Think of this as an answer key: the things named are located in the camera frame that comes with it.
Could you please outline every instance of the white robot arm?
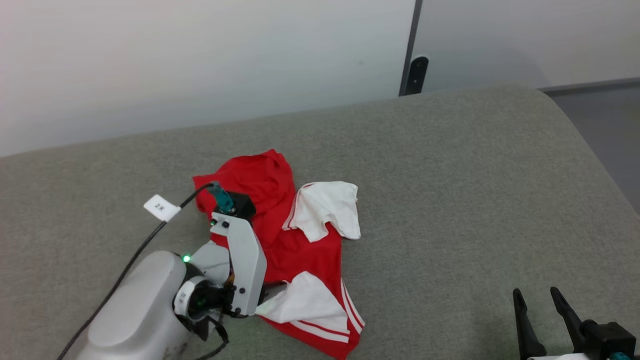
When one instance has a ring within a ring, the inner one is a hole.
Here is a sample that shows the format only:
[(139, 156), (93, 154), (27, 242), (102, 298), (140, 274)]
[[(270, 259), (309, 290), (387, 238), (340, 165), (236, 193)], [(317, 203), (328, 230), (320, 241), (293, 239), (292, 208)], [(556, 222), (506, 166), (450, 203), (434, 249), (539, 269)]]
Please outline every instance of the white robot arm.
[(78, 360), (178, 359), (191, 333), (206, 341), (217, 330), (223, 344), (200, 359), (209, 358), (228, 342), (223, 314), (254, 315), (259, 304), (286, 288), (285, 282), (264, 284), (267, 264), (250, 223), (251, 199), (217, 184), (206, 187), (218, 203), (211, 232), (226, 236), (229, 249), (208, 241), (190, 257), (168, 251), (148, 255), (116, 284), (90, 322)]

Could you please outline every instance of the paper tag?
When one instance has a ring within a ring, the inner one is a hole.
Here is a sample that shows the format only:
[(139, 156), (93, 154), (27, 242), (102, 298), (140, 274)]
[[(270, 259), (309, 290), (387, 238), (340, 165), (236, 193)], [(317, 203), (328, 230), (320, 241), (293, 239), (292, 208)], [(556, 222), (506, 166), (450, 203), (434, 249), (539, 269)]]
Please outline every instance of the paper tag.
[(178, 206), (168, 202), (160, 195), (154, 195), (145, 203), (144, 207), (158, 219), (167, 222), (180, 211)]

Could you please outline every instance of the gray floor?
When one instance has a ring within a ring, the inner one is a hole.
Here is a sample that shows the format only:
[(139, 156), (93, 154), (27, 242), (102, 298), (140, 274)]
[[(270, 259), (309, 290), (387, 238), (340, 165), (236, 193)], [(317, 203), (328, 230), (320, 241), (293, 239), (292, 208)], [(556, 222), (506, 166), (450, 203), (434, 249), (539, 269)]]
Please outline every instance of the gray floor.
[(640, 83), (547, 92), (640, 214)]

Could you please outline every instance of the gray fabric surface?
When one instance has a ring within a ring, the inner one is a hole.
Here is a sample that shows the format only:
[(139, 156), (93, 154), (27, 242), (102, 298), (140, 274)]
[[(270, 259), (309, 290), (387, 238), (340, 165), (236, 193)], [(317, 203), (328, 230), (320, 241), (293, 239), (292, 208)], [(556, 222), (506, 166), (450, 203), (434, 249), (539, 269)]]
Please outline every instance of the gray fabric surface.
[[(519, 287), (550, 354), (576, 312), (640, 335), (640, 220), (560, 109), (535, 90), (416, 95), (0, 159), (1, 359), (54, 359), (191, 176), (274, 148), (296, 185), (357, 184), (343, 277), (367, 325), (352, 359), (515, 359)], [(207, 239), (191, 205), (145, 252)], [(259, 318), (219, 359), (323, 359)], [(185, 360), (217, 346), (194, 339)]]

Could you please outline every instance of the white sleeve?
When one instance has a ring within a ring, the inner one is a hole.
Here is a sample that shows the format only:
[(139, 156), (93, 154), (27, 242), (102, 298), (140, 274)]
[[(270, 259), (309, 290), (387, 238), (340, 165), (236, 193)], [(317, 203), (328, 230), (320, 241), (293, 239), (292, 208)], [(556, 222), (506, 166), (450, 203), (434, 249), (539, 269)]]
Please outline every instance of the white sleeve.
[(360, 238), (356, 208), (358, 187), (344, 181), (310, 183), (302, 186), (282, 229), (301, 229), (309, 242), (324, 238), (330, 222), (341, 236)]
[(301, 272), (287, 289), (255, 310), (276, 323), (313, 323), (322, 328), (349, 334), (348, 315), (324, 283), (310, 272)]

